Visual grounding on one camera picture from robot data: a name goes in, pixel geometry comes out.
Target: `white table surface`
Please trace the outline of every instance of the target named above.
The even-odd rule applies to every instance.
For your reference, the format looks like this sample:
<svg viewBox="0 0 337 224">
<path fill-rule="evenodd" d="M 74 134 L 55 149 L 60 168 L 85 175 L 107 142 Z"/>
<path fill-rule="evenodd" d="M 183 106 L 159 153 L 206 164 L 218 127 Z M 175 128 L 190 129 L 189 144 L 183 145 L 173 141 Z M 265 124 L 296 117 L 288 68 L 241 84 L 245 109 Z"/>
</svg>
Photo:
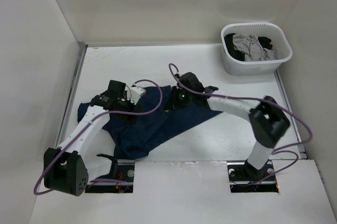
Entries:
<svg viewBox="0 0 337 224">
<path fill-rule="evenodd" d="M 133 193 L 51 192 L 37 197 L 30 224 L 336 224 L 314 161 L 276 178 L 280 193 L 230 193 L 223 161 L 136 162 Z"/>
<path fill-rule="evenodd" d="M 263 98 L 270 95 L 285 106 L 275 75 L 231 76 L 226 73 L 219 44 L 91 47 L 87 49 L 65 136 L 77 126 L 79 104 L 89 102 L 106 90 L 109 80 L 132 84 L 139 79 L 151 79 L 159 85 L 175 85 L 168 64 L 175 63 L 181 73 L 193 72 L 204 86 L 217 86 L 226 95 Z M 292 126 L 278 146 L 297 142 Z M 255 143 L 248 122 L 230 114 L 220 114 L 152 150 L 143 161 L 211 161 L 245 160 Z M 298 153 L 297 147 L 289 148 Z M 113 155 L 114 143 L 101 130 L 87 153 Z M 271 156 L 271 159 L 293 159 L 292 154 Z"/>
</svg>

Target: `metal edge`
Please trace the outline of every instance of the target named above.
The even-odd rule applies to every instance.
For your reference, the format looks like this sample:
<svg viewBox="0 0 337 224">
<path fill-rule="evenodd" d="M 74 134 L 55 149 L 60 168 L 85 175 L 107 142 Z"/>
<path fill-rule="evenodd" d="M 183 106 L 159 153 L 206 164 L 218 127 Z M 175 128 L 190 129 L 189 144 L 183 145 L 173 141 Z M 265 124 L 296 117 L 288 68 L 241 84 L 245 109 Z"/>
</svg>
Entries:
<svg viewBox="0 0 337 224">
<path fill-rule="evenodd" d="M 219 42 L 211 42 L 211 43 L 91 43 L 88 44 L 87 47 L 122 47 L 122 46 L 188 46 L 188 45 L 214 45 L 219 44 Z"/>
<path fill-rule="evenodd" d="M 273 161 L 278 161 L 280 159 L 277 160 L 269 160 L 266 164 L 273 164 Z M 244 165 L 245 160 L 244 161 L 225 161 L 226 162 L 226 166 L 228 167 L 229 165 Z"/>
<path fill-rule="evenodd" d="M 74 98 L 75 98 L 75 94 L 77 90 L 78 81 L 80 80 L 80 74 L 81 74 L 81 70 L 82 70 L 82 66 L 84 62 L 84 57 L 85 57 L 86 50 L 88 47 L 84 42 L 78 42 L 78 45 L 80 47 L 80 50 L 78 53 L 78 59 L 77 59 L 77 63 L 76 63 L 75 71 L 74 71 L 72 85 L 70 87 L 70 91 L 68 95 L 66 109 L 63 115 L 60 132 L 58 134 L 57 141 L 56 141 L 56 146 L 58 146 L 64 139 L 64 134 L 66 132 L 66 128 L 69 123 L 70 113 L 73 107 L 73 102 L 74 102 Z"/>
<path fill-rule="evenodd" d="M 247 184 L 247 182 L 250 183 L 250 181 L 236 181 L 236 182 L 230 181 L 230 186 Z M 275 180 L 274 181 L 262 181 L 262 182 L 259 183 L 259 185 L 264 185 L 264 184 L 277 184 L 277 183 L 275 182 Z"/>
<path fill-rule="evenodd" d="M 99 184 L 96 184 L 96 186 L 111 186 L 111 185 L 116 185 L 116 183 L 115 182 L 100 182 Z M 134 182 L 123 182 L 121 185 L 122 186 L 134 186 Z"/>
<path fill-rule="evenodd" d="M 279 70 L 276 70 L 274 72 L 274 75 L 275 75 L 276 82 L 277 82 L 277 85 L 279 87 L 279 90 L 281 92 L 282 100 L 285 103 L 286 108 L 289 111 L 292 112 L 292 109 L 291 109 L 291 106 L 290 106 L 290 102 L 289 102 L 288 96 L 286 95 L 286 91 L 285 91 L 284 84 L 282 82 L 282 78 L 281 78 Z M 296 122 L 296 120 L 293 117 L 291 117 L 291 120 L 292 120 L 292 123 L 294 125 L 294 129 L 295 129 L 297 140 L 298 140 L 298 142 L 302 142 L 297 122 Z M 303 145 L 299 145 L 299 153 L 301 154 L 301 157 L 305 157 L 306 158 L 306 153 L 305 153 L 305 149 L 304 149 Z"/>
<path fill-rule="evenodd" d="M 315 165 L 316 165 L 316 168 L 317 168 L 318 174 L 320 175 L 320 178 L 321 178 L 322 184 L 323 184 L 323 185 L 324 185 L 324 187 L 325 187 L 325 181 L 324 181 L 324 178 L 323 178 L 323 175 L 322 175 L 322 171 L 321 171 L 321 169 L 320 169 L 320 166 L 318 165 L 317 161 L 315 161 Z"/>
</svg>

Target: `white plastic basket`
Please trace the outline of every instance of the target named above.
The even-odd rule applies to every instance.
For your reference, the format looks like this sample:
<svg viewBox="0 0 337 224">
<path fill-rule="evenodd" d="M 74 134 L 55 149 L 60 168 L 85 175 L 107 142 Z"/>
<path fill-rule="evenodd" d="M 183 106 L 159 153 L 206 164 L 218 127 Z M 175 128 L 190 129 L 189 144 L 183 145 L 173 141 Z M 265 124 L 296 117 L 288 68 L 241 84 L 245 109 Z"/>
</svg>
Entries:
<svg viewBox="0 0 337 224">
<path fill-rule="evenodd" d="M 272 40 L 273 48 L 278 48 L 284 55 L 281 60 L 261 62 L 241 62 L 234 59 L 228 52 L 224 37 L 236 33 L 244 35 L 264 36 Z M 283 62 L 289 61 L 293 51 L 286 40 L 281 28 L 268 22 L 241 23 L 227 25 L 221 31 L 223 48 L 221 49 L 224 67 L 231 75 L 256 75 L 275 71 Z"/>
</svg>

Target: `black cloth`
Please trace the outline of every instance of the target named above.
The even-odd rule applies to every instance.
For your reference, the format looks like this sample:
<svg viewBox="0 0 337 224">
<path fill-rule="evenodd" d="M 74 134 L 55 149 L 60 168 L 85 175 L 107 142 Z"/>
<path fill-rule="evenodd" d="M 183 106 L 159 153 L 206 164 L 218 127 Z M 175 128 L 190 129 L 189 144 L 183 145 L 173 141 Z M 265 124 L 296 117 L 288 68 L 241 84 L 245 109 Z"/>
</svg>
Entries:
<svg viewBox="0 0 337 224">
<path fill-rule="evenodd" d="M 159 101 L 157 87 L 146 87 L 146 93 L 137 103 L 141 110 L 149 111 Z M 160 144 L 186 130 L 218 115 L 221 112 L 212 111 L 190 103 L 187 108 L 165 112 L 164 106 L 170 99 L 171 87 L 161 87 L 163 102 L 161 106 L 149 115 L 137 116 L 136 123 L 129 125 L 124 123 L 115 114 L 111 114 L 110 120 L 103 126 L 109 132 L 116 144 L 114 156 L 118 159 L 135 160 L 148 155 L 148 153 Z M 89 103 L 80 104 L 77 110 L 78 122 L 84 117 Z"/>
<path fill-rule="evenodd" d="M 263 48 L 266 48 L 268 50 L 271 50 L 273 48 L 273 45 L 270 44 L 272 42 L 272 40 L 270 38 L 267 38 L 267 37 L 258 37 L 257 39 L 259 40 L 259 43 L 261 44 L 261 46 Z"/>
<path fill-rule="evenodd" d="M 225 36 L 225 43 L 229 54 L 236 60 L 244 62 L 244 53 L 239 50 L 236 50 L 233 45 L 233 35 L 235 33 L 230 33 Z"/>
<path fill-rule="evenodd" d="M 234 48 L 234 45 L 233 45 L 233 35 L 235 35 L 235 33 L 230 33 L 230 34 L 227 34 L 224 38 L 225 40 L 225 43 L 226 43 L 226 47 L 227 47 L 227 50 L 229 52 L 229 54 L 236 60 L 238 61 L 241 61 L 241 62 L 244 62 L 244 59 L 245 59 L 245 55 L 244 53 L 242 53 L 241 51 L 239 50 L 236 50 Z M 272 40 L 270 38 L 267 38 L 267 37 L 258 37 L 258 40 L 261 44 L 261 46 L 263 48 L 266 48 L 266 49 L 272 49 L 273 45 L 270 44 L 272 42 Z"/>
</svg>

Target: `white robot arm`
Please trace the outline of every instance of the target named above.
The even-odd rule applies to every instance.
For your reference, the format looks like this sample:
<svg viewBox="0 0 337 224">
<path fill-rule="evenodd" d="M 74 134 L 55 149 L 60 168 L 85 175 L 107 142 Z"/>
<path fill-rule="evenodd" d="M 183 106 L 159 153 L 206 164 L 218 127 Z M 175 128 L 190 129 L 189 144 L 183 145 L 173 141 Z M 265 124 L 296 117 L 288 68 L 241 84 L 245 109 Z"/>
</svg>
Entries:
<svg viewBox="0 0 337 224">
<path fill-rule="evenodd" d="M 84 158 L 89 146 L 99 130 L 109 121 L 110 114 L 99 114 L 107 111 L 133 111 L 145 90 L 139 86 L 126 87 L 125 83 L 110 81 L 108 90 L 91 100 L 84 117 L 72 134 L 56 149 L 49 148 L 44 154 L 45 168 L 55 156 L 66 147 L 87 125 L 91 124 L 70 147 L 63 153 L 59 161 L 44 178 L 45 187 L 79 196 L 83 193 L 83 184 L 95 178 L 109 174 L 113 168 L 113 157 L 98 154 L 94 160 L 86 163 Z M 121 115 L 121 119 L 129 122 L 132 118 Z"/>
<path fill-rule="evenodd" d="M 218 88 L 213 86 L 204 87 L 198 78 L 191 72 L 183 75 L 175 75 L 180 83 L 197 93 L 218 94 Z M 279 139 L 285 134 L 290 126 L 286 115 L 278 108 L 269 103 L 276 101 L 266 96 L 263 102 L 256 107 L 240 100 L 224 99 L 214 96 L 198 95 L 188 92 L 178 84 L 173 87 L 170 105 L 174 108 L 184 108 L 189 102 L 209 108 L 214 111 L 226 112 L 250 122 L 256 143 L 247 158 L 244 170 L 250 181 L 261 178 L 261 172 L 268 162 Z"/>
</svg>

